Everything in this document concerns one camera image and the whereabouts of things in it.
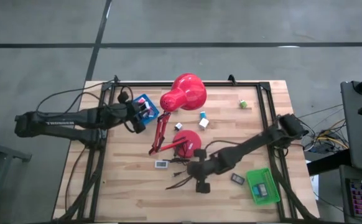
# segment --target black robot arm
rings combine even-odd
[[[301,139],[303,135],[307,134],[307,131],[303,129],[300,121],[294,115],[287,114],[280,116],[279,124],[280,125],[275,123],[271,125],[263,132],[237,146],[225,147],[214,152],[207,161],[205,161],[205,153],[197,151],[196,156],[200,158],[200,161],[190,162],[188,164],[188,174],[197,180],[203,180],[206,176],[213,173],[223,174],[233,169],[243,156],[261,146],[269,144],[277,147],[288,147],[293,140]]]
[[[22,138],[48,135],[78,140],[86,147],[94,148],[100,139],[105,137],[102,130],[127,121],[130,121],[136,133],[145,130],[142,122],[142,114],[146,110],[145,104],[126,101],[127,99],[127,93],[123,92],[118,98],[120,103],[84,109],[75,113],[26,112],[15,117],[15,133]],[[84,129],[74,129],[64,125],[78,125]]]
[[[292,141],[301,139],[302,136],[307,134],[307,131],[303,129],[300,121],[294,115],[287,114],[279,116],[277,121],[279,124],[278,122],[274,123],[263,132],[237,146],[225,147],[214,152],[210,155],[209,160],[205,160],[206,151],[195,150],[194,153],[196,157],[199,157],[199,162],[190,162],[187,166],[187,172],[197,180],[196,191],[200,193],[210,193],[210,184],[205,183],[208,175],[219,175],[233,169],[243,156],[253,152],[259,147],[270,145],[287,148]],[[276,166],[271,167],[271,172],[273,177],[282,185],[286,194],[293,200],[302,216],[307,219],[316,219],[300,202]]]

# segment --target small cube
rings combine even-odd
[[[177,123],[175,126],[174,126],[175,130],[177,131],[180,131],[182,129],[182,124],[181,123]]]
[[[244,178],[239,176],[238,174],[232,174],[231,180],[240,185],[243,185],[244,183]]]
[[[141,98],[138,100],[138,103],[140,103],[140,104],[145,103],[145,98],[144,98],[144,97],[141,97]]]
[[[239,100],[239,106],[240,106],[242,109],[245,109],[246,107],[248,107],[248,103],[245,102],[244,100]]]
[[[206,118],[202,118],[199,122],[199,128],[204,130],[206,129],[207,125],[208,125],[208,120]]]
[[[204,111],[200,112],[200,119],[203,119],[203,118],[207,118],[206,112],[204,112]]]

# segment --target wooden tabletop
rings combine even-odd
[[[276,113],[293,113],[286,82],[284,80],[269,82]],[[97,83],[99,82],[86,82],[86,86]],[[159,106],[160,96],[170,88],[133,87],[132,90],[134,97],[145,93],[156,106]],[[88,91],[99,96],[100,86]],[[196,131],[202,139],[202,146],[217,139],[243,142],[263,131],[255,87],[208,87],[207,93],[207,101],[203,108],[195,111],[178,110],[172,113],[167,124],[164,145],[173,140],[176,133],[173,127],[178,122],[183,124],[184,129]],[[248,107],[240,109],[239,100],[245,100]],[[267,101],[265,103],[267,117],[271,119]],[[97,99],[83,95],[80,109],[92,108],[97,104]],[[210,121],[204,131],[198,128],[200,111],[206,111],[207,119]],[[96,222],[274,222],[279,220],[275,204],[255,205],[247,184],[240,186],[230,181],[233,172],[246,176],[249,170],[269,167],[266,147],[244,156],[233,170],[222,175],[210,175],[207,178],[207,182],[211,184],[209,194],[196,193],[194,180],[179,189],[165,190],[166,187],[187,177],[186,172],[178,177],[172,177],[174,172],[183,171],[186,167],[173,163],[166,170],[155,169],[155,160],[173,158],[172,149],[153,156],[148,155],[155,129],[156,122],[153,121],[140,134],[129,133],[124,126],[109,130]],[[213,144],[207,149],[207,153],[225,146],[229,145]],[[77,141],[73,141],[70,145],[54,218],[60,217],[65,212],[65,188],[72,166],[82,149],[83,145]],[[68,206],[81,191],[87,157],[88,150],[84,152],[75,169],[70,184]],[[286,161],[294,192],[308,210],[319,217],[301,147],[291,146]],[[289,209],[284,192],[282,198],[288,217]],[[90,199],[88,198],[87,208],[90,206]]]

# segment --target lamp shade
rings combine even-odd
[[[206,88],[201,79],[195,74],[185,73],[176,78],[171,91],[160,98],[160,106],[167,112],[178,108],[196,110],[205,104],[206,99]]]

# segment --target green container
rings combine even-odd
[[[272,178],[271,171],[268,168],[248,171],[246,173],[246,178],[249,182],[250,191],[254,202],[257,205],[267,205],[281,200],[279,198],[274,179]],[[266,197],[260,197],[254,194],[253,187],[257,186],[258,184],[265,184],[268,193]]]

